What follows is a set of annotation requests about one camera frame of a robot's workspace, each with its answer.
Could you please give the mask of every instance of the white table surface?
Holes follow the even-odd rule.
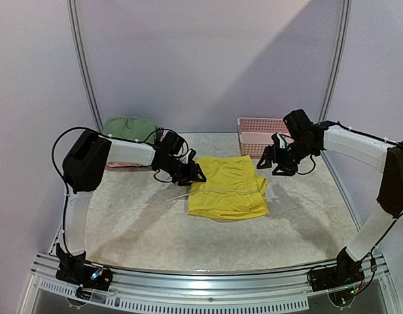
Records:
[[[235,133],[184,134],[196,157],[240,156]],[[178,271],[261,270],[335,258],[357,234],[321,157],[309,175],[266,177],[269,215],[219,222],[187,215],[188,187],[155,181],[153,171],[108,169],[86,221],[87,259],[120,267]],[[300,172],[311,169],[306,158]]]

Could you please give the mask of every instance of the folded green towel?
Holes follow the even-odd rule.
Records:
[[[135,116],[116,116],[107,118],[103,128],[103,134],[111,134],[113,137],[122,139],[143,141],[157,128],[158,126],[155,121],[141,119]],[[147,142],[154,144],[155,139],[156,132],[148,138]]]

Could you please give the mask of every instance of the yellow cloth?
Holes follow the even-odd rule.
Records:
[[[242,220],[268,214],[264,198],[267,179],[255,173],[250,156],[201,157],[196,162],[207,182],[192,183],[188,196],[189,215]]]

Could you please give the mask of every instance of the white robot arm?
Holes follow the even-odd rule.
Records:
[[[284,135],[272,136],[274,145],[265,148],[258,169],[277,167],[273,175],[292,176],[300,160],[318,156],[322,150],[339,152],[367,164],[383,174],[378,204],[359,234],[337,256],[334,269],[311,272],[312,288],[324,290],[360,281],[361,262],[390,230],[403,211],[403,141],[381,139],[342,126],[339,122],[313,124],[303,110],[292,111],[284,122],[292,143]]]
[[[206,178],[200,166],[193,161],[196,151],[189,149],[186,141],[172,130],[150,145],[83,129],[85,131],[62,165],[67,191],[62,229],[56,245],[56,254],[60,259],[56,278],[82,287],[107,290],[112,279],[110,269],[87,262],[84,250],[88,206],[93,191],[101,182],[106,163],[150,166],[154,171],[166,172],[170,176],[168,182],[178,185],[205,182]],[[184,144],[187,151],[181,153]]]

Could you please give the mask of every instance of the pink plastic crate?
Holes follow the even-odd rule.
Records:
[[[238,135],[241,155],[261,157],[267,145],[273,144],[272,135],[289,135],[282,119],[273,118],[238,118]]]

